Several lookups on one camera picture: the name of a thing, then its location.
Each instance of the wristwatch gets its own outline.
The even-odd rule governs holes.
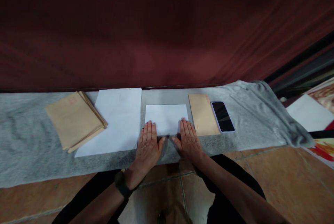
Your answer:
[[[115,186],[118,189],[118,191],[124,196],[125,199],[128,199],[133,190],[130,190],[128,186],[125,184],[125,176],[122,171],[119,171],[115,175]]]

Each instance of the smartphone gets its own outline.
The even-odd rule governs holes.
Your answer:
[[[234,132],[234,126],[223,102],[211,102],[220,132]]]

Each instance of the gray fabric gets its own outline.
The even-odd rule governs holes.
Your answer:
[[[95,103],[97,93],[86,94]],[[208,94],[210,101],[225,102],[236,129],[234,133],[200,137],[203,150],[209,155],[314,143],[262,81],[237,81],[214,88],[143,90],[141,125],[145,121],[145,106],[154,104],[186,104],[192,122],[188,94],[198,93]],[[44,106],[69,94],[0,94],[0,187],[126,168],[134,160],[135,150],[80,158],[62,150]],[[159,164],[179,159],[174,143],[166,141]]]

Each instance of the tile grout line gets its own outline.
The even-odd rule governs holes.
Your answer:
[[[248,164],[247,159],[245,159],[245,162],[246,162],[246,164],[247,164],[247,166],[248,166],[248,168],[249,168],[249,170],[250,170],[250,174],[253,176],[253,178],[255,178],[254,173],[253,173],[253,170],[251,169],[251,166]]]
[[[178,163],[178,172],[179,172],[179,177],[180,177],[180,184],[181,184],[181,191],[182,191],[182,198],[183,198],[183,207],[184,207],[184,211],[185,211],[185,215],[186,215],[186,222],[187,222],[187,224],[189,224],[188,208],[187,208],[187,203],[185,201],[185,194],[184,194],[183,183],[182,183],[180,163]]]
[[[278,150],[278,149],[281,149],[281,148],[285,148],[285,147],[287,147],[287,145],[274,147],[274,148],[272,148],[272,149],[264,150],[264,151],[261,151],[261,152],[258,152],[258,153],[254,153],[254,154],[250,154],[250,155],[247,155],[247,156],[244,156],[244,154],[242,153],[242,151],[240,151],[241,154],[242,154],[242,158],[237,158],[237,159],[235,159],[234,161],[237,161],[237,160],[244,160],[244,159],[246,159],[246,158],[250,158],[250,157],[253,157],[253,156],[258,156],[258,155],[260,155],[260,154],[268,153],[268,152],[275,151],[275,150]]]
[[[180,176],[186,176],[186,175],[190,175],[190,174],[195,174],[196,171],[190,171],[190,172],[187,172],[187,173],[184,173],[184,174],[181,174]]]
[[[8,221],[8,222],[2,222],[2,224],[15,224],[15,223],[21,223],[21,222],[25,222],[25,221],[31,221],[33,219],[37,219],[37,218],[42,217],[42,216],[46,216],[46,215],[50,215],[50,214],[54,214],[56,212],[59,212],[65,206],[58,207],[56,209],[48,210],[48,211],[45,211],[45,212],[42,212],[42,213],[39,213],[39,214],[35,214],[35,215],[24,216],[20,219],[15,219],[15,220]]]
[[[140,185],[140,186],[138,187],[138,189],[142,189],[142,188],[151,186],[151,185],[153,185],[153,184],[157,184],[157,183],[161,183],[161,182],[170,181],[170,180],[172,180],[172,179],[176,179],[176,178],[178,178],[179,176],[180,176],[180,175],[174,175],[174,176],[171,176],[171,177],[167,177],[167,178],[159,179],[159,180],[157,180],[157,181],[147,182],[147,183],[144,184],[144,185]]]
[[[317,174],[317,172],[315,171],[315,169],[312,168],[312,166],[307,162],[307,160],[300,154],[299,151],[297,151],[297,154],[303,159],[303,161],[307,164],[307,167],[309,170],[311,170],[311,173],[313,176],[315,176],[320,182],[321,184],[324,186],[325,189],[328,190],[328,192],[332,195],[332,197],[334,197],[334,193],[326,186],[326,184],[322,181],[322,179],[320,178],[320,176]]]

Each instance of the sheet of paper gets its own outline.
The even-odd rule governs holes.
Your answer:
[[[83,146],[75,157],[135,149],[140,133],[141,88],[100,90],[95,108],[107,128]]]
[[[300,97],[286,110],[308,132],[324,130],[334,120],[334,114],[308,95]]]
[[[189,94],[189,102],[198,136],[219,135],[220,131],[207,94]]]
[[[174,135],[180,132],[180,120],[188,120],[187,105],[146,105],[145,122],[155,122],[157,135]]]

